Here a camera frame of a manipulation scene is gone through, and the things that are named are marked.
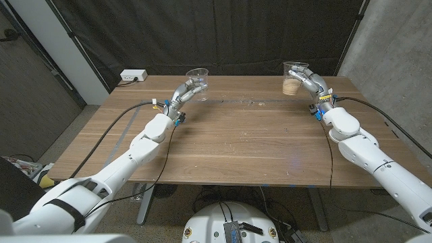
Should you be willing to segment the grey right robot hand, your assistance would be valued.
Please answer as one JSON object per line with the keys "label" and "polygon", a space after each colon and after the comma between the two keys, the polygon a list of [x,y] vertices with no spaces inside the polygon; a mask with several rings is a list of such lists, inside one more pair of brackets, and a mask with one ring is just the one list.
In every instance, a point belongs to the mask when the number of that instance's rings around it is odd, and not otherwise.
{"label": "grey right robot hand", "polygon": [[289,75],[301,82],[301,85],[310,93],[315,107],[322,113],[334,108],[332,89],[327,86],[324,79],[308,69],[294,65],[288,70]]}

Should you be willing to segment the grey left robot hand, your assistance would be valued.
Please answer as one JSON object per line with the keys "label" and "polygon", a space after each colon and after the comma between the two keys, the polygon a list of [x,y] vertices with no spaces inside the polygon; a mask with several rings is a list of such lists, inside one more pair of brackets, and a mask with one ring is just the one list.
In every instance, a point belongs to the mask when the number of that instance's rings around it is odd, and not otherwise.
{"label": "grey left robot hand", "polygon": [[180,114],[180,109],[186,102],[207,89],[208,85],[203,82],[202,78],[189,78],[176,88],[163,113],[172,120],[176,119]]}

